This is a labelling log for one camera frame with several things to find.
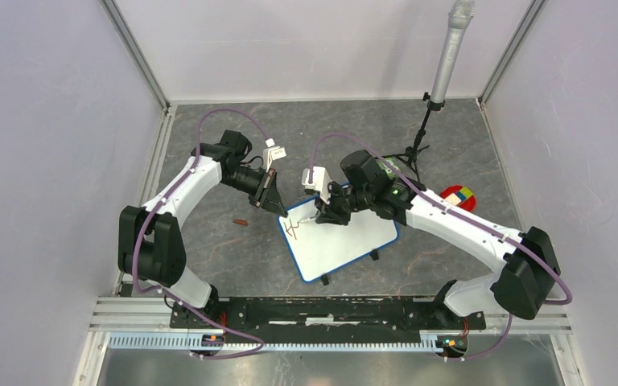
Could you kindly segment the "blue framed whiteboard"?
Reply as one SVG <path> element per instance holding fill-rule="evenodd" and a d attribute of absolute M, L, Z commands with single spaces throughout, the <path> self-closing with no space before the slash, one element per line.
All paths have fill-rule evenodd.
<path fill-rule="evenodd" d="M 298 220 L 317 214 L 311 197 L 295 204 L 288 216 L 277 218 L 278 227 L 292 261 L 305 283 L 329 282 L 329 276 L 363 258 L 378 261 L 381 250 L 399 238 L 399 227 L 371 211 L 351 215 L 348 225 L 299 224 Z"/>

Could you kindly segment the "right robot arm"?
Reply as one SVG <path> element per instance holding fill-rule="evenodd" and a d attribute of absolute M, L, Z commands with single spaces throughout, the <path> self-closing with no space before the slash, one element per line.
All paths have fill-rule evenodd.
<path fill-rule="evenodd" d="M 353 214 L 370 211 L 383 220 L 428 232 L 462 249 L 490 269 L 483 277 L 454 281 L 432 307 L 435 322 L 452 328 L 474 312 L 504 310 L 533 320 L 546 304 L 561 270 L 547 232 L 522 232 L 500 226 L 455 206 L 404 176 L 390 162 L 366 150 L 346 156 L 340 167 L 345 184 L 333 181 L 325 168 L 303 171 L 306 191 L 315 192 L 318 224 L 347 226 Z"/>

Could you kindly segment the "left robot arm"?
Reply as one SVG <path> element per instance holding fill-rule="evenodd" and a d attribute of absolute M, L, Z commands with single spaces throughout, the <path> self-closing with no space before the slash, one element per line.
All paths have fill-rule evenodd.
<path fill-rule="evenodd" d="M 187 267 L 182 226 L 196 205 L 219 184 L 247 194 L 252 207 L 286 217 L 277 187 L 274 161 L 286 150 L 269 138 L 262 165 L 252 168 L 245 157 L 252 149 L 242 133 L 227 130 L 215 144 L 200 144 L 185 167 L 154 198 L 140 207 L 125 207 L 118 221 L 118 258 L 121 272 L 166 290 L 191 306 L 190 317 L 201 327 L 220 319 L 216 289 Z"/>

